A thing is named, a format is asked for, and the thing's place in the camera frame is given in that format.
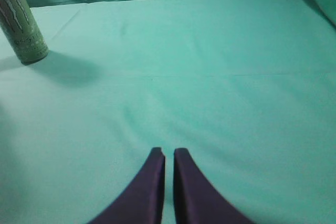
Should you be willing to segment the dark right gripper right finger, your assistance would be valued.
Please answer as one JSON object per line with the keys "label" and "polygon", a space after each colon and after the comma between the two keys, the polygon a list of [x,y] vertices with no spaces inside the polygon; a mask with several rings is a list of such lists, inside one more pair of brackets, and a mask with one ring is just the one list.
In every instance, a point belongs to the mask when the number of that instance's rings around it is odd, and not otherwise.
{"label": "dark right gripper right finger", "polygon": [[176,223],[252,223],[208,181],[186,148],[174,151]]}

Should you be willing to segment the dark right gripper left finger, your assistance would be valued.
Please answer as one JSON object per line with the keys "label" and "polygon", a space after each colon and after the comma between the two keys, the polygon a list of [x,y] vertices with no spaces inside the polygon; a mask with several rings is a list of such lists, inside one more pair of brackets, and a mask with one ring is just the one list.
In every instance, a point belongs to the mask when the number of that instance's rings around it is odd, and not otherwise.
{"label": "dark right gripper left finger", "polygon": [[161,223],[165,196],[165,156],[160,147],[124,191],[90,223]]}

